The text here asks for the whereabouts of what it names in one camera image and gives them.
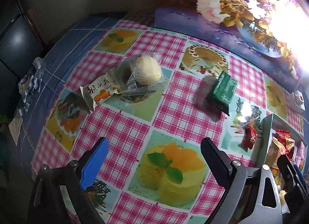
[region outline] orange slice picture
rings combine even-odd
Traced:
[[[99,102],[101,100],[101,95],[100,94],[96,95],[94,100],[95,102]]]
[[[105,99],[110,96],[110,93],[106,90],[101,90],[99,95],[101,96],[101,99]]]

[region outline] pink checkered tablecloth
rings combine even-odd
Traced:
[[[129,112],[126,107],[118,108],[116,102],[102,104],[86,117],[71,151],[65,149],[47,129],[43,129],[31,162],[34,173],[38,172],[43,163],[50,167],[64,166],[72,159],[79,159],[85,151],[93,147],[99,137],[106,137],[110,143],[109,153],[98,173],[98,179],[108,184],[113,195],[104,217],[108,224],[193,224],[194,217],[206,220],[224,193],[211,172],[206,175],[197,197],[186,207],[170,207],[154,198],[141,197],[129,190],[129,185],[135,180],[135,171],[142,154],[150,142],[150,135],[155,131],[166,138],[176,138],[197,148],[204,137],[210,137],[215,145],[219,146],[220,136],[224,131],[223,122],[227,116],[204,103],[212,83],[194,73],[178,69],[188,40],[228,54],[229,74],[238,81],[237,96],[253,102],[265,111],[266,116],[272,113],[267,110],[262,71],[211,43],[151,29],[152,21],[153,19],[148,17],[135,16],[120,20],[113,29],[133,29],[140,32],[126,53],[89,51],[74,68],[63,88],[77,91],[80,86],[91,83],[126,57],[141,52],[160,52],[161,64],[165,71],[170,73],[170,84],[157,100],[152,119],[145,120],[135,111]],[[300,132],[299,114],[286,104],[287,121]],[[225,151],[231,160],[239,159],[246,166],[255,166],[254,160],[240,158],[241,155],[235,156],[230,154],[229,150]]]

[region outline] table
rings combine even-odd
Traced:
[[[58,95],[46,113],[31,169],[37,173],[42,163],[50,167],[64,166],[72,159],[79,159],[103,136],[109,139],[110,151],[97,181],[88,188],[87,193],[106,223],[204,223],[219,202],[223,188],[203,164],[186,167],[180,155],[182,150],[190,149],[191,154],[198,155],[200,141],[207,136],[231,159],[237,158],[246,166],[254,166],[256,152],[240,150],[234,143],[226,141],[226,136],[231,134],[229,126],[233,124],[241,104],[250,104],[253,110],[258,111],[260,120],[271,113],[278,114],[303,136],[301,118],[289,108],[286,99],[288,93],[271,77],[239,56],[211,43],[152,28],[151,25],[151,17],[127,15],[111,28],[101,29],[103,36],[98,37],[96,43],[92,41],[89,51],[78,63],[74,62],[75,67],[67,75],[66,81],[59,80],[61,78],[55,75],[57,68],[51,65],[48,72],[54,75],[49,76],[47,84],[52,85],[57,80]],[[103,38],[109,38],[113,33],[123,37],[123,42],[115,42],[111,37],[102,42]],[[203,106],[203,98],[212,85],[211,77],[217,75],[215,70],[218,67],[208,68],[207,58],[199,60],[199,64],[205,64],[201,68],[186,66],[190,63],[188,52],[193,48],[214,52],[216,57],[227,61],[229,74],[238,81],[230,106],[231,116],[218,115]],[[161,65],[163,74],[170,80],[169,86],[133,103],[121,95],[114,95],[90,115],[86,114],[79,102],[76,105],[71,101],[72,98],[77,101],[74,94],[80,86],[91,83],[124,57],[140,52],[162,53]],[[272,90],[276,91],[284,106],[273,102]],[[65,102],[69,106],[63,109]],[[73,109],[68,112],[66,109],[71,107]],[[73,114],[77,110],[79,125],[73,130],[70,123],[66,125],[61,119],[64,114]],[[162,151],[168,145],[172,151]],[[145,188],[140,182],[141,177],[145,176],[141,172],[142,167],[145,168],[142,160],[145,159],[143,154],[149,154],[149,150],[161,150],[166,157],[172,155],[174,160],[179,159],[176,167],[182,172],[183,180],[191,185],[192,182],[186,179],[188,172],[199,171],[200,174],[203,171],[205,176],[198,177],[200,185],[192,185],[198,191],[197,196],[183,203],[178,199],[168,202],[158,193],[164,189],[163,186],[160,185],[157,191]],[[188,155],[190,160],[195,159],[194,164],[200,164],[196,160],[197,156],[191,154]],[[160,183],[166,182],[164,177],[159,180]]]

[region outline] pink flower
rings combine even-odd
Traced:
[[[202,14],[208,21],[219,24],[230,15],[220,14],[220,1],[219,0],[197,0],[197,11]]]

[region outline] snack packet with chinese text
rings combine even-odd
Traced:
[[[114,76],[114,68],[110,69],[105,75],[98,77],[90,85],[80,87],[82,97],[86,102],[90,112],[94,112],[95,106],[119,94],[119,85]]]

